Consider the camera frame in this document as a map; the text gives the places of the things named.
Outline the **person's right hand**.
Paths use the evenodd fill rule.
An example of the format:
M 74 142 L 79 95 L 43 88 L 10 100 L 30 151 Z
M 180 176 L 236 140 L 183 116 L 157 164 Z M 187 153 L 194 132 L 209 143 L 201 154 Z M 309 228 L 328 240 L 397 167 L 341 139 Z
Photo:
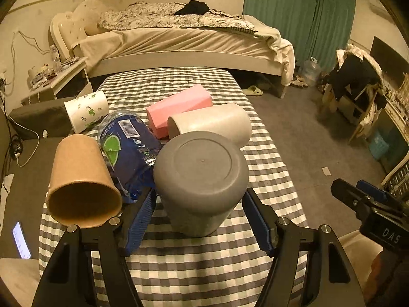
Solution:
M 408 255 L 383 249 L 363 289 L 366 306 L 408 306 Z

